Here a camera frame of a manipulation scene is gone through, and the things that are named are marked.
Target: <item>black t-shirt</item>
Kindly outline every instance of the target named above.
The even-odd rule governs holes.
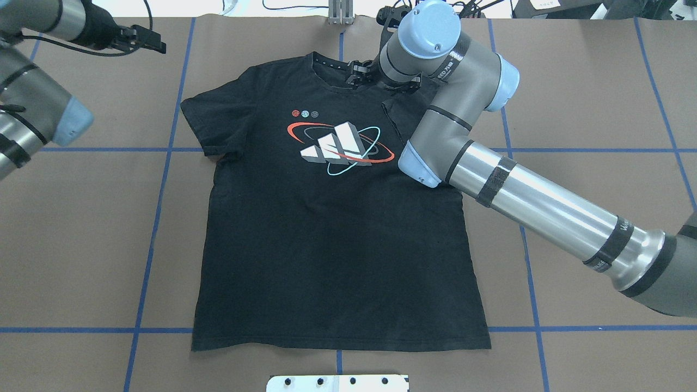
[[[433,97],[345,87],[311,53],[182,102],[210,192],[192,349],[490,348],[461,193],[397,160]]]

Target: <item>white label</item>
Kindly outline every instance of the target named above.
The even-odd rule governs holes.
[[[559,0],[530,0],[533,8],[536,10],[546,10],[554,7],[561,7]]]

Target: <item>black cable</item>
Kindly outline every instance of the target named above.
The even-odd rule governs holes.
[[[145,3],[145,8],[148,9],[148,21],[149,21],[149,23],[150,23],[150,27],[149,27],[150,32],[148,32],[148,35],[147,35],[143,40],[141,40],[141,42],[139,42],[138,45],[135,45],[135,46],[133,47],[132,50],[128,50],[127,52],[121,52],[121,53],[101,53],[101,52],[94,52],[93,50],[85,50],[85,49],[82,49],[82,48],[79,48],[79,47],[75,47],[75,46],[72,46],[72,45],[67,45],[67,44],[65,44],[65,43],[62,43],[62,42],[59,42],[59,41],[56,41],[56,40],[52,40],[52,39],[50,39],[50,38],[42,37],[42,36],[24,36],[24,35],[22,35],[22,38],[25,39],[25,40],[39,40],[39,41],[44,41],[44,42],[52,43],[53,45],[58,45],[58,46],[60,46],[60,47],[64,47],[64,48],[66,48],[66,49],[74,50],[74,51],[76,51],[76,52],[85,53],[85,54],[91,54],[92,56],[99,56],[99,57],[122,57],[122,56],[127,56],[127,55],[129,55],[129,54],[132,54],[132,53],[135,52],[136,50],[140,49],[141,47],[143,47],[143,45],[145,45],[145,42],[148,40],[148,38],[150,38],[150,34],[151,34],[152,31],[153,31],[153,13],[152,13],[152,11],[150,10],[150,4],[148,4],[148,0],[143,0],[143,2]]]
[[[280,8],[269,8],[266,6],[266,0],[261,0],[261,5],[267,10],[289,10],[291,8],[329,8],[329,6],[290,6],[290,7],[280,7]]]

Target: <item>shirt graphic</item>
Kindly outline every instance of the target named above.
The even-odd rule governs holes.
[[[307,162],[326,163],[330,176],[346,173],[355,166],[371,166],[395,159],[395,153],[379,142],[381,130],[376,126],[358,130],[350,122],[338,126],[292,123],[288,126],[288,134],[300,143],[311,144],[300,150],[300,156]],[[332,164],[348,167],[336,170]]]

